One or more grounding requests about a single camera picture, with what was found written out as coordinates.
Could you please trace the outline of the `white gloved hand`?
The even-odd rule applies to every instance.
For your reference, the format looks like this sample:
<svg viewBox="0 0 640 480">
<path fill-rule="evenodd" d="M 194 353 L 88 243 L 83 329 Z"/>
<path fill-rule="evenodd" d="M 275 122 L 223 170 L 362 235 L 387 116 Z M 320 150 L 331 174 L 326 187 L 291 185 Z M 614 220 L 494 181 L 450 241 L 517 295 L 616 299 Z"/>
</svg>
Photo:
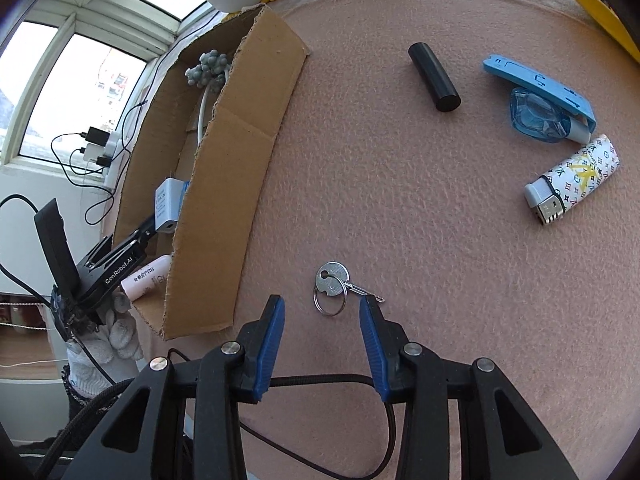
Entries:
<svg viewBox="0 0 640 480">
<path fill-rule="evenodd" d="M 99 310 L 103 320 L 94 332 L 66 342 L 68 383 L 83 398 L 138 374 L 143 359 L 131 302 L 119 289 Z"/>
</svg>

